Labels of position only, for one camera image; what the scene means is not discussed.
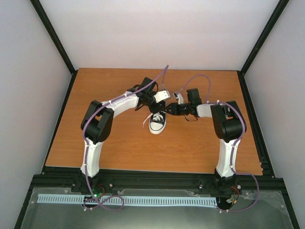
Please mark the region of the white shoelace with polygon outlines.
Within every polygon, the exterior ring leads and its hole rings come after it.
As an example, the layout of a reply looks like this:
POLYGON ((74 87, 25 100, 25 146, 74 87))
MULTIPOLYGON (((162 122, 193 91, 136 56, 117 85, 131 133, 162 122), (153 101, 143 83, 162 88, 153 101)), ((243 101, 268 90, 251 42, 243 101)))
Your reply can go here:
POLYGON ((143 121, 144 125, 147 121, 149 121, 149 127, 154 130, 158 130, 163 128, 166 123, 165 114, 162 112, 156 114, 150 114, 148 117, 143 121))

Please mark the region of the black white canvas sneaker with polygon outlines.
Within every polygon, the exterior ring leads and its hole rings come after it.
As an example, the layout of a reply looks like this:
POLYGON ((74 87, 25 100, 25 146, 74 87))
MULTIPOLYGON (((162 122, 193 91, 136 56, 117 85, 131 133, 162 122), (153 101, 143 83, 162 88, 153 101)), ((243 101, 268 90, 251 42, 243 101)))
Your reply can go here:
POLYGON ((149 118, 149 131, 153 135, 160 134, 166 127, 167 119, 166 112, 164 108, 166 107, 166 102, 162 101, 159 104, 155 105, 151 109, 151 117, 149 118))

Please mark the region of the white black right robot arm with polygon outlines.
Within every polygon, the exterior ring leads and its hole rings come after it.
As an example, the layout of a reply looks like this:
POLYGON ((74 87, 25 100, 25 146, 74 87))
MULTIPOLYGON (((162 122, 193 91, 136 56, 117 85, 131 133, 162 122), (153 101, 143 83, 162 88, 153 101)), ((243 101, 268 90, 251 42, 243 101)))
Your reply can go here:
POLYGON ((218 164, 214 171, 213 187, 216 192, 226 192, 236 176, 238 146, 247 127, 236 101, 202 102, 197 89, 187 90, 188 102, 180 93, 174 93, 177 102, 165 107, 165 112, 175 116, 193 115, 195 118, 211 118, 216 136, 220 141, 218 164))

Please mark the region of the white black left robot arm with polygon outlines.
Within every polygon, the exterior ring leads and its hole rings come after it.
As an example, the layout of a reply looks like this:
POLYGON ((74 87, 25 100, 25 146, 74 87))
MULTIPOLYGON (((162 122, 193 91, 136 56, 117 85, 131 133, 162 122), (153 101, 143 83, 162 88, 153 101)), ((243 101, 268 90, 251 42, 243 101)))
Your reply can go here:
POLYGON ((81 123, 82 138, 84 141, 84 155, 81 165, 83 176, 82 186, 89 192, 98 189, 99 180, 96 178, 100 171, 99 160, 102 146, 110 136, 115 117, 130 110, 135 111, 143 106, 149 107, 150 116, 162 118, 157 121, 160 126, 156 133, 160 133, 165 127, 166 120, 161 113, 165 101, 170 98, 168 91, 159 91, 156 79, 145 77, 141 84, 136 84, 123 94, 109 101, 99 102, 94 100, 90 103, 81 123))

